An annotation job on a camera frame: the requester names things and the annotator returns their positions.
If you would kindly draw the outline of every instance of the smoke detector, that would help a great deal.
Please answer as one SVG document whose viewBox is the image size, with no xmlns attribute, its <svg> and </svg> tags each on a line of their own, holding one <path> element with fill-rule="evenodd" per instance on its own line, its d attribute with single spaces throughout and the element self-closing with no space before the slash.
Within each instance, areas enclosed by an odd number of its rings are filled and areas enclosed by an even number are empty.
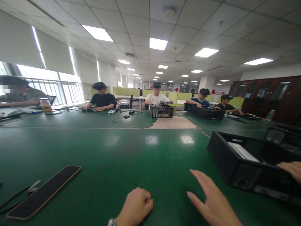
<svg viewBox="0 0 301 226">
<path fill-rule="evenodd" d="M 175 16 L 175 8 L 163 6 L 163 11 L 166 13 L 167 18 L 173 18 Z"/>
</svg>

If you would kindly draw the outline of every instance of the water bottle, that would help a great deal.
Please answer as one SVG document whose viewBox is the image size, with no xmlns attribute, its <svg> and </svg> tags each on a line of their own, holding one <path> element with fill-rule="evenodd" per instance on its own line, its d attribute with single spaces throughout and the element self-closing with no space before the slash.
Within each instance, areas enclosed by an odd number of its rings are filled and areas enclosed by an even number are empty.
<svg viewBox="0 0 301 226">
<path fill-rule="evenodd" d="M 266 119 L 268 120 L 272 120 L 272 118 L 274 117 L 275 114 L 275 110 L 271 110 L 268 115 L 266 116 Z"/>
</svg>

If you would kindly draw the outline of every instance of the white wall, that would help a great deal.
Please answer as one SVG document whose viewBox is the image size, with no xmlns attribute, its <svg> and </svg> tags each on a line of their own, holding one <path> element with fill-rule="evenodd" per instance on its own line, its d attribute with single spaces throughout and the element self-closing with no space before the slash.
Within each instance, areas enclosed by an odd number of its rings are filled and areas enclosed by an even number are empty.
<svg viewBox="0 0 301 226">
<path fill-rule="evenodd" d="M 301 75 L 301 63 L 283 67 L 274 67 L 259 71 L 245 72 L 241 76 L 241 81 L 263 79 L 263 78 L 280 78 Z"/>
</svg>

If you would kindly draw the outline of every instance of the black phone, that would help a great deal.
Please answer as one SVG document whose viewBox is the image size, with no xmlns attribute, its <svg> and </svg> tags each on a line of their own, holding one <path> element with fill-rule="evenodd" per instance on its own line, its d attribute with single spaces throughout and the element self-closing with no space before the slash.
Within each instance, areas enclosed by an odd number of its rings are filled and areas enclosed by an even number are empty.
<svg viewBox="0 0 301 226">
<path fill-rule="evenodd" d="M 22 201 L 7 215 L 7 218 L 29 220 L 81 170 L 80 166 L 66 166 L 38 190 Z"/>
</svg>

